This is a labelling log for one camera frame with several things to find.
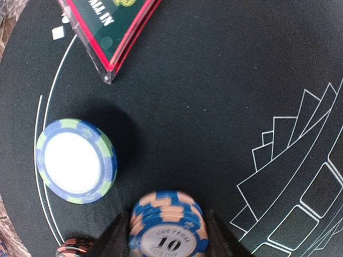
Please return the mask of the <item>green chip stack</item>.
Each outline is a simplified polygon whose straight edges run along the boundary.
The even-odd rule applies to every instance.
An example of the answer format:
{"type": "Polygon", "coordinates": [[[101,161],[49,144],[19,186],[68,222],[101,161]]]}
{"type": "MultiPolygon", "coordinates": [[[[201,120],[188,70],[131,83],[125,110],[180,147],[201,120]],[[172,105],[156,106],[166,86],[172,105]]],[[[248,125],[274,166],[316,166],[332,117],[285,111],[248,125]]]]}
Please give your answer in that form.
{"type": "Polygon", "coordinates": [[[67,202],[85,205],[111,189],[118,163],[110,139],[80,119],[50,123],[36,143],[36,166],[43,182],[67,202]]]}

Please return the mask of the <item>blue tan chip stack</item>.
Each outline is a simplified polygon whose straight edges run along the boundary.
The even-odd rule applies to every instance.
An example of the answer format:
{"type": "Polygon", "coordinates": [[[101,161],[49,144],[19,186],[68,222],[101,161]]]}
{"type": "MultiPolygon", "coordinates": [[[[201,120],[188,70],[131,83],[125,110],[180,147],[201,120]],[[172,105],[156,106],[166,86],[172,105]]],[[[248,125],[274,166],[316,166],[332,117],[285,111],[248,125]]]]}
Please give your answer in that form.
{"type": "Polygon", "coordinates": [[[180,191],[154,191],[134,206],[130,256],[204,256],[208,234],[199,204],[180,191]]]}

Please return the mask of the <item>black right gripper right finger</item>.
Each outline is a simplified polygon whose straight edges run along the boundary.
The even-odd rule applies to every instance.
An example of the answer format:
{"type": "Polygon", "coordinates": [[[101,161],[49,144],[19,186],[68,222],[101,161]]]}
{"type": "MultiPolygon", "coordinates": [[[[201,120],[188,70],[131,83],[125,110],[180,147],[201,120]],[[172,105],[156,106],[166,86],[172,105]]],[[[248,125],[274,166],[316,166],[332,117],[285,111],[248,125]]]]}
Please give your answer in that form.
{"type": "Polygon", "coordinates": [[[213,210],[205,212],[208,247],[205,256],[251,257],[252,254],[236,239],[213,210]]]}

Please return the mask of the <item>brown chip stack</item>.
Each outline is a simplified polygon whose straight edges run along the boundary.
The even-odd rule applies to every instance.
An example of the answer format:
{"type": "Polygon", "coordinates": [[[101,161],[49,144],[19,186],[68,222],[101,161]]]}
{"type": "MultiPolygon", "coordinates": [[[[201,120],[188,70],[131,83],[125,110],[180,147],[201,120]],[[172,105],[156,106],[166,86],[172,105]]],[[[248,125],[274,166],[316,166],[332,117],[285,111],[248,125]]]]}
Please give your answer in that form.
{"type": "Polygon", "coordinates": [[[78,257],[87,253],[93,246],[94,242],[89,239],[71,238],[65,241],[55,253],[56,257],[78,257]]]}

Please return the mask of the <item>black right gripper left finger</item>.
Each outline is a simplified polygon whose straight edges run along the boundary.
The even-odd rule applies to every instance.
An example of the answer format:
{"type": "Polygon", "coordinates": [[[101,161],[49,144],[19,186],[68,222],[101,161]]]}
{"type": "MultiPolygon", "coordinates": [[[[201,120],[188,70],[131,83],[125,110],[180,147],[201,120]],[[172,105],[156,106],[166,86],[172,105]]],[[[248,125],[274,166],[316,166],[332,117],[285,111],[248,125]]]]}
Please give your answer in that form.
{"type": "Polygon", "coordinates": [[[130,217],[128,213],[119,214],[105,232],[95,241],[85,256],[130,256],[128,244],[130,217]]]}

